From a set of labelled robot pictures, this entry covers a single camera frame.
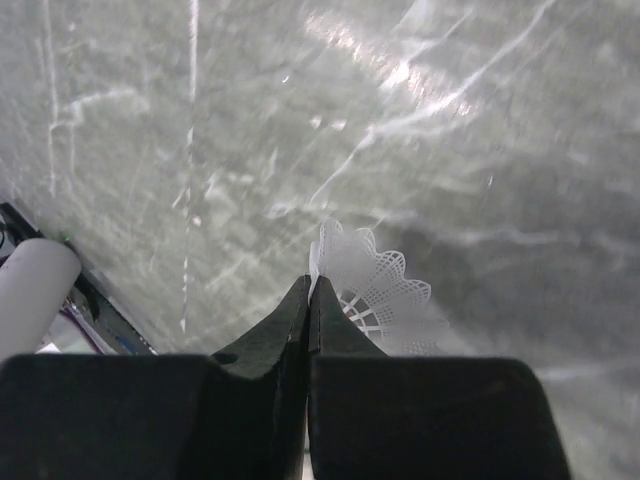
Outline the white shuttlecock tube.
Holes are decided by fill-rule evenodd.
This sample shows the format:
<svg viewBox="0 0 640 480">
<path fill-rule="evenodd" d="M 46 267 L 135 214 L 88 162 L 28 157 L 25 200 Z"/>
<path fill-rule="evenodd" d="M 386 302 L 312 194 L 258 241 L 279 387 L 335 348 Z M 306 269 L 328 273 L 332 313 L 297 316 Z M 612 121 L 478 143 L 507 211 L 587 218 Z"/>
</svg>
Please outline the white shuttlecock tube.
<svg viewBox="0 0 640 480">
<path fill-rule="evenodd" d="M 67 246 L 33 238 L 1 267 L 1 359 L 35 352 L 81 273 Z"/>
</svg>

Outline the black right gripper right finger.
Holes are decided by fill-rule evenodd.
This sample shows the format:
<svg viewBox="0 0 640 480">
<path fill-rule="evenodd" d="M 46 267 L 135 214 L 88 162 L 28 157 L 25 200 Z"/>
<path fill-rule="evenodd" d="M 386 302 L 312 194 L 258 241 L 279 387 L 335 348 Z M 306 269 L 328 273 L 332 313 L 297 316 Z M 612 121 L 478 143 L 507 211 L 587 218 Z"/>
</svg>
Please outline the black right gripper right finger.
<svg viewBox="0 0 640 480">
<path fill-rule="evenodd" d="M 525 363 L 389 356 L 320 278 L 310 301 L 311 463 L 318 479 L 567 479 L 544 389 Z"/>
</svg>

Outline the white shuttlecock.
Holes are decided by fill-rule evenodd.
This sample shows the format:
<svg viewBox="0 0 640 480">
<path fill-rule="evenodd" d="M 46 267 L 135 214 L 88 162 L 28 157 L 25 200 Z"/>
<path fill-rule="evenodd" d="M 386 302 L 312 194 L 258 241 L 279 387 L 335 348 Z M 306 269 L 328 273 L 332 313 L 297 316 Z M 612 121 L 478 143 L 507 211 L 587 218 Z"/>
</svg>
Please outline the white shuttlecock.
<svg viewBox="0 0 640 480">
<path fill-rule="evenodd" d="M 380 251 L 369 228 L 346 230 L 325 220 L 309 252 L 311 287 L 331 282 L 339 310 L 376 346 L 392 355 L 439 355 L 447 322 L 429 305 L 431 285 L 406 277 L 397 250 Z"/>
</svg>

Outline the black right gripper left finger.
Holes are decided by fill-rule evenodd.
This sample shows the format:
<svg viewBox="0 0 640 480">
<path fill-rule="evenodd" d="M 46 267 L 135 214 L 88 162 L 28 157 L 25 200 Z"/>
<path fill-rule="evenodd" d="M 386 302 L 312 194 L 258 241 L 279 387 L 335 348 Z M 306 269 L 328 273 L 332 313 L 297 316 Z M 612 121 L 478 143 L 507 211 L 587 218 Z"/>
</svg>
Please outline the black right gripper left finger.
<svg viewBox="0 0 640 480">
<path fill-rule="evenodd" d="M 211 355 L 32 354 L 1 367 L 5 479 L 287 479 L 299 468 L 310 279 Z"/>
</svg>

